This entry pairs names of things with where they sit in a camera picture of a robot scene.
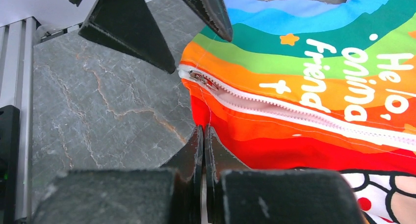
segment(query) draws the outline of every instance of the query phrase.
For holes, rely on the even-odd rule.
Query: gray marble surface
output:
[[[149,7],[178,62],[203,23],[180,0],[154,0]],[[194,126],[177,74],[76,32],[35,47],[33,104],[33,209],[58,172],[158,167]]]

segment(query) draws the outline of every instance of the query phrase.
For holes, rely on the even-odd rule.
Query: zipper slider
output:
[[[211,80],[209,80],[207,77],[205,77],[201,73],[199,73],[197,71],[189,71],[189,75],[190,75],[191,79],[204,84],[209,89],[214,90],[214,91],[219,90],[218,86],[215,83],[213,83]]]

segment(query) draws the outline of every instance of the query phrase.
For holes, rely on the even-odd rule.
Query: aluminum profile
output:
[[[33,35],[36,20],[0,27],[0,107],[20,109],[16,219],[30,219],[32,164]]]

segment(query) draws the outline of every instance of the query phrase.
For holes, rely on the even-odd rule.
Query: zipper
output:
[[[416,151],[416,135],[352,124],[285,101],[246,93],[189,65],[180,64],[178,70],[181,78],[199,84],[231,110],[320,128],[376,145]]]

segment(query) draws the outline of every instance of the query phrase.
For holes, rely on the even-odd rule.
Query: fabric pouch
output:
[[[252,169],[336,170],[368,223],[416,223],[416,0],[224,0],[179,66],[196,124]]]

